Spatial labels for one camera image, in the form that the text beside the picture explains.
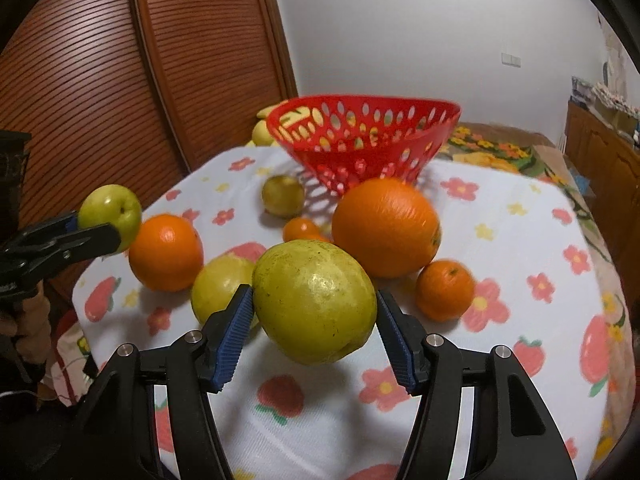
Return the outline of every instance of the wooden cabinet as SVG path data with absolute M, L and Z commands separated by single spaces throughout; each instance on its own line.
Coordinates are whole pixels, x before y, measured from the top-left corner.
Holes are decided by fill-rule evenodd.
M 566 135 L 566 155 L 591 181 L 591 213 L 631 305 L 640 299 L 640 152 L 573 103 Z

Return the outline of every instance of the person's hand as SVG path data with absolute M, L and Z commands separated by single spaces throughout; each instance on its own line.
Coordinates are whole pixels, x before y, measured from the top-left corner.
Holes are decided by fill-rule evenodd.
M 15 349 L 27 363 L 41 364 L 47 359 L 51 348 L 49 308 L 40 282 L 38 294 L 22 302 L 22 311 L 17 318 L 0 311 L 0 334 L 20 337 Z

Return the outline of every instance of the wooden wardrobe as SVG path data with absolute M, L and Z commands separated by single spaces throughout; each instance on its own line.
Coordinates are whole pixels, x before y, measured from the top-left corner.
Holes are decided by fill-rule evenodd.
M 149 206 L 295 94 L 275 0 L 39 0 L 0 54 L 0 129 L 33 136 L 21 223 L 110 183 Z

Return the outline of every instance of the large orange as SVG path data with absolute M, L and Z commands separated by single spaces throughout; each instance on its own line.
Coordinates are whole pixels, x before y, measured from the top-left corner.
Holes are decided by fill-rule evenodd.
M 151 290 L 183 290 L 193 285 L 203 264 L 198 232 L 179 216 L 149 218 L 129 247 L 131 270 Z
M 371 276 L 397 278 L 428 265 L 440 246 L 431 203 L 395 178 L 372 178 L 349 190 L 335 209 L 338 247 Z

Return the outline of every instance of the white wall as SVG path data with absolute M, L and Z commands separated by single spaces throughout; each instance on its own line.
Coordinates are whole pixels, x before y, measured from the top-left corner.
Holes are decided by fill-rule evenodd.
M 463 120 L 564 132 L 571 76 L 602 80 L 589 0 L 278 0 L 301 94 L 459 102 Z M 522 58 L 501 65 L 500 53 Z

